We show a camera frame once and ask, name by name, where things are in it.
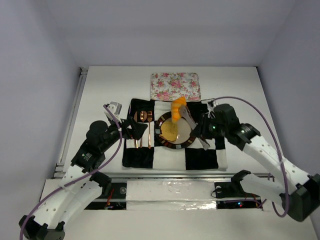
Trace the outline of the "brown bread slice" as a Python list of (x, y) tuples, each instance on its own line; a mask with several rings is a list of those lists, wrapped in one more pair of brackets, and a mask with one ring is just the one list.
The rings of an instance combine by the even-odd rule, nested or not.
[(178, 124), (173, 123), (171, 120), (166, 120), (162, 123), (160, 127), (160, 137), (170, 141), (174, 142), (177, 140), (178, 137)]

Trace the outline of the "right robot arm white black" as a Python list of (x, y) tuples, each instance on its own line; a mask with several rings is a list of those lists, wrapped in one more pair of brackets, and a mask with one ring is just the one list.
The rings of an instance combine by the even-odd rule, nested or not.
[(284, 214), (303, 222), (320, 206), (320, 176), (300, 169), (274, 149), (249, 123), (241, 123), (234, 108), (208, 102), (191, 136), (203, 140), (224, 137), (230, 144), (255, 159), (274, 178), (271, 182), (250, 171), (236, 173), (231, 182), (242, 192), (265, 197), (282, 206)]

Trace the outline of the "orange striped croissant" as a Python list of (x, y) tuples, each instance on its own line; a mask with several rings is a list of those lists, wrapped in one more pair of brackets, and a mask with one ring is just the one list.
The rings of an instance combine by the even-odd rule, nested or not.
[(180, 114), (180, 108), (186, 107), (187, 101), (184, 96), (177, 98), (171, 102), (171, 120), (176, 124), (182, 117)]

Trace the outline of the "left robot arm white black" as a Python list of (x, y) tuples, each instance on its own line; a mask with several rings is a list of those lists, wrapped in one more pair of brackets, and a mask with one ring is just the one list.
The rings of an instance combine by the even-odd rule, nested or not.
[(94, 199), (111, 191), (112, 179), (100, 172), (108, 164), (105, 152), (115, 143), (121, 144), (123, 139), (139, 140), (147, 127), (133, 118), (117, 120), (113, 116), (109, 117), (109, 123), (93, 122), (58, 188), (19, 221), (19, 238), (64, 239), (68, 225)]

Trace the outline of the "steel tongs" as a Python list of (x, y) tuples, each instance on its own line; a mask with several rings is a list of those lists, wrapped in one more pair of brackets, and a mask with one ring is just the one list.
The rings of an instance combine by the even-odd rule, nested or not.
[[(188, 110), (187, 106), (182, 105), (182, 106), (179, 108), (179, 114), (181, 115), (182, 118), (184, 118), (184, 119), (188, 122), (191, 130), (193, 131), (193, 130), (196, 128), (197, 124), (196, 124), (196, 122), (192, 119), (192, 116), (191, 116), (190, 111)], [(205, 151), (208, 150), (209, 147), (210, 147), (209, 143), (208, 143), (205, 139), (202, 139), (202, 138), (200, 138), (200, 137), (197, 137), (197, 138), (198, 138), (198, 140), (200, 141), (203, 149), (204, 149)]]

